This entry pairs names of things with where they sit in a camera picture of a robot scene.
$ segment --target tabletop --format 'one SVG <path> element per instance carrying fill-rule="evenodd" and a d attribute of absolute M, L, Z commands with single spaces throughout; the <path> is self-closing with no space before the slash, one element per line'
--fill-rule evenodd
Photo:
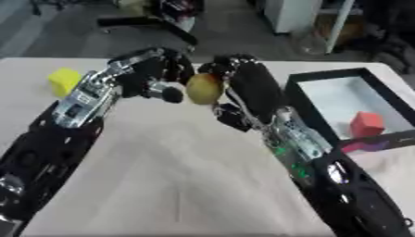
<path fill-rule="evenodd" d="M 0 61 L 0 151 L 56 98 L 46 77 L 85 73 L 105 59 Z M 292 73 L 367 68 L 415 106 L 415 93 L 378 63 L 264 62 L 284 85 Z M 415 217 L 412 147 L 353 158 Z M 286 234 L 330 236 L 254 131 L 219 124 L 207 107 L 155 99 L 120 101 L 78 170 L 25 230 L 27 235 Z"/>

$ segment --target floor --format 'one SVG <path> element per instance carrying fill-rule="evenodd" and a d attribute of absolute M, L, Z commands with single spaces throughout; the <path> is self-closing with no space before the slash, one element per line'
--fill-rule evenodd
<path fill-rule="evenodd" d="M 298 53 L 288 36 L 272 34 L 246 0 L 208 0 L 193 34 L 200 45 L 195 62 L 217 54 L 248 53 L 264 60 L 360 61 L 353 52 L 330 56 Z M 184 50 L 185 44 L 165 31 L 118 28 L 105 34 L 95 26 L 99 16 L 116 15 L 113 6 L 70 6 L 63 11 L 44 6 L 33 16 L 28 0 L 0 0 L 0 57 L 112 57 L 137 48 L 163 45 Z"/>

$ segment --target red cube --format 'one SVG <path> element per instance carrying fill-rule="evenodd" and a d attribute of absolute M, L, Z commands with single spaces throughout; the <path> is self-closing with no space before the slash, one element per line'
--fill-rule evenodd
<path fill-rule="evenodd" d="M 375 113 L 358 112 L 350 123 L 354 138 L 376 136 L 384 131 L 382 116 Z"/>

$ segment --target robotic arm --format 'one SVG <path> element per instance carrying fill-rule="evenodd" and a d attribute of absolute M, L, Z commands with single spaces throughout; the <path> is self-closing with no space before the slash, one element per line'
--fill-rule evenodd
<path fill-rule="evenodd" d="M 298 190 L 338 237 L 410 237 L 389 195 L 340 150 L 308 128 L 265 66 L 252 56 L 218 56 L 199 72 L 223 81 L 230 104 L 213 106 L 218 121 L 262 133 Z"/>
<path fill-rule="evenodd" d="M 287 105 L 279 85 L 252 56 L 219 56 L 199 72 L 223 81 L 232 101 L 216 104 L 218 120 L 241 131 L 254 129 L 286 167 L 299 191 L 339 237 L 410 237 L 404 218 L 362 168 L 308 128 Z M 166 48 L 114 58 L 90 71 L 62 101 L 48 107 L 0 159 L 0 236 L 19 236 L 65 184 L 104 128 L 121 98 L 137 95 L 180 103 L 190 61 Z"/>
<path fill-rule="evenodd" d="M 72 92 L 54 102 L 0 159 L 0 236 L 19 236 L 81 164 L 121 97 L 180 103 L 165 82 L 194 74 L 190 61 L 166 48 L 150 48 L 86 73 Z"/>

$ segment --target black box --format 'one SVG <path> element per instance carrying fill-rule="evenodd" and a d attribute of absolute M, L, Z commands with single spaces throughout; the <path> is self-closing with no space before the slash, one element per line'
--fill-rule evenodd
<path fill-rule="evenodd" d="M 367 69 L 294 74 L 285 95 L 310 128 L 345 152 L 415 144 L 415 111 Z M 349 124 L 359 111 L 380 114 L 385 131 L 378 136 L 353 138 Z"/>

